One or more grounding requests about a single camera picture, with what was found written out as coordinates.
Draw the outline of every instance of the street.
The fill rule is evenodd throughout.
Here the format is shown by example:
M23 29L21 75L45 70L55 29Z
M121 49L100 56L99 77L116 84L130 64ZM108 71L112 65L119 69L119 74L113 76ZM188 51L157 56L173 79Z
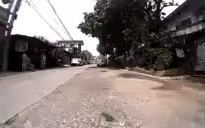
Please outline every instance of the street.
M0 123L45 97L85 68L57 68L0 77Z
M8 128L205 128L205 86L186 80L93 66L6 79L0 119L15 115Z

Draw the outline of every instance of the asphalt road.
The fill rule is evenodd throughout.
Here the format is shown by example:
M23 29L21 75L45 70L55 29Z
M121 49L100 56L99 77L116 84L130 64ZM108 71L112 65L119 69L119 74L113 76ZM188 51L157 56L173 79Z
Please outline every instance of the asphalt road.
M28 76L19 88L25 98L10 94L16 101L7 103L16 105L36 100L42 92L45 96L9 119L6 128L205 128L205 85L198 82L96 67L64 69L69 75L79 72L69 80L53 77L63 70L46 72ZM28 84L32 79L35 85ZM63 84L55 86L56 81Z
M86 68L57 68L0 77L0 123L45 97Z

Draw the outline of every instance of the car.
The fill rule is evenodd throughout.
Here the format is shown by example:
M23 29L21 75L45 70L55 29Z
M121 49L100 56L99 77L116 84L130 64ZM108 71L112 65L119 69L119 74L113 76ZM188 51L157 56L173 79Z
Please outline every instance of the car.
M72 66L81 66L82 65L81 59L80 58L73 58L71 61L71 65Z

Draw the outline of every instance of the utility pole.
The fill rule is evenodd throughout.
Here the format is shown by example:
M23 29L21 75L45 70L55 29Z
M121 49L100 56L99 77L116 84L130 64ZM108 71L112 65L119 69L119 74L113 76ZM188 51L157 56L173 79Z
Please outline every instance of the utility pole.
M13 23L17 18L17 12L20 9L22 0L3 0L3 3L9 3L9 15L7 19L6 30L4 33L4 51L3 51L3 71L7 71L8 68L8 55L9 55L9 46L10 46L10 37L13 28Z

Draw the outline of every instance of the person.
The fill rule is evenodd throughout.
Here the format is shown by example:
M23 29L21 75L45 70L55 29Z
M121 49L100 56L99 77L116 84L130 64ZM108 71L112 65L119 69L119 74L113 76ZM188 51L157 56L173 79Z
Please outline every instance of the person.
M27 55L25 53L23 53L21 60L22 60L22 71L25 72L27 71Z
M45 69L46 66L46 55L44 53L41 54L41 69Z

